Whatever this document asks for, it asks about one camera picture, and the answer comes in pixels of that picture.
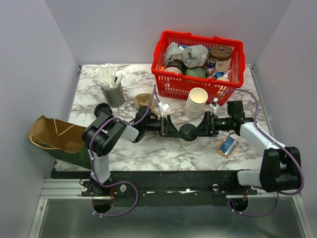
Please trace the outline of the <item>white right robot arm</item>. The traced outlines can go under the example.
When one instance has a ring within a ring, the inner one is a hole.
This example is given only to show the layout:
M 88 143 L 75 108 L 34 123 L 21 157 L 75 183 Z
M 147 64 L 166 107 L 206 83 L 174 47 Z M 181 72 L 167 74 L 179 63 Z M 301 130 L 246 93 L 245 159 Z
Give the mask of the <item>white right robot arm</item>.
M 300 152 L 274 140 L 263 131 L 254 118 L 247 118 L 241 101 L 227 103 L 227 118 L 206 112 L 202 122 L 189 133 L 190 138 L 214 137 L 220 131 L 233 131 L 248 141 L 263 157 L 258 170 L 240 170 L 228 181 L 228 189 L 239 194 L 246 186 L 260 188 L 266 192 L 284 195 L 298 194 L 304 185 Z

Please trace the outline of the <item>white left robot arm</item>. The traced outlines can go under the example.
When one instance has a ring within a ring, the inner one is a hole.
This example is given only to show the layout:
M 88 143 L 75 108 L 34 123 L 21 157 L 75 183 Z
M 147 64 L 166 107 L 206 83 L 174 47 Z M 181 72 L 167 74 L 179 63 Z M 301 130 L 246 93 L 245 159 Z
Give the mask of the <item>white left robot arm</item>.
M 146 132 L 154 132 L 170 138 L 182 137 L 172 124 L 169 115 L 159 118 L 147 106 L 138 109 L 131 123 L 114 117 L 110 106 L 106 103 L 97 105 L 94 114 L 96 119 L 85 129 L 82 140 L 90 152 L 91 177 L 95 180 L 93 191 L 99 196 L 109 192 L 110 184 L 107 181 L 111 177 L 109 154 L 119 139 L 137 143 L 143 139 Z

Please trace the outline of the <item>black plastic cup lid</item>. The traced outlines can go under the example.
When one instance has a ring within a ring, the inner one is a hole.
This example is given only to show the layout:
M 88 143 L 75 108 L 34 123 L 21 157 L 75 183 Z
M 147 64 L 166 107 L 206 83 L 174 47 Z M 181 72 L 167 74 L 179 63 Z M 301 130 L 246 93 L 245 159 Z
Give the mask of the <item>black plastic cup lid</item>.
M 193 124 L 186 123 L 180 127 L 179 132 L 182 134 L 183 138 L 194 138 L 196 139 L 197 136 L 192 136 L 192 131 L 196 129 L 196 127 Z

